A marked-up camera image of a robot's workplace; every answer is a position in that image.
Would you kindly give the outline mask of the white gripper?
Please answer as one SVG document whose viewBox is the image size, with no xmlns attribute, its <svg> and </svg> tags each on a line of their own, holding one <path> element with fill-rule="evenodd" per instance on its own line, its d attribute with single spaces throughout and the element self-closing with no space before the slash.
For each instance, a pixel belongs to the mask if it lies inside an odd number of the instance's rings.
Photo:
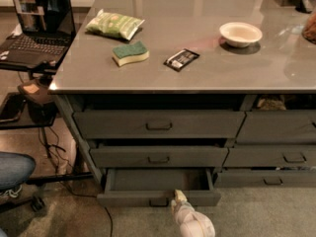
<svg viewBox="0 0 316 237">
<path fill-rule="evenodd" d="M 197 212 L 187 202 L 187 197 L 181 190 L 175 190 L 175 199 L 171 200 L 170 205 L 175 222 L 179 226 L 181 226 L 182 224 L 192 225 L 197 222 Z"/>
</svg>

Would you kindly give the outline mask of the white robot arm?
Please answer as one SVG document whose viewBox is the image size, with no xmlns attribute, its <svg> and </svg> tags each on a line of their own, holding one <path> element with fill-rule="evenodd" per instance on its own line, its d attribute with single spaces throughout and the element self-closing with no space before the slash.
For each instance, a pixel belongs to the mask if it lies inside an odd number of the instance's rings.
<svg viewBox="0 0 316 237">
<path fill-rule="evenodd" d="M 181 190 L 174 191 L 171 209 L 182 237 L 215 237 L 211 220 L 196 211 Z"/>
</svg>

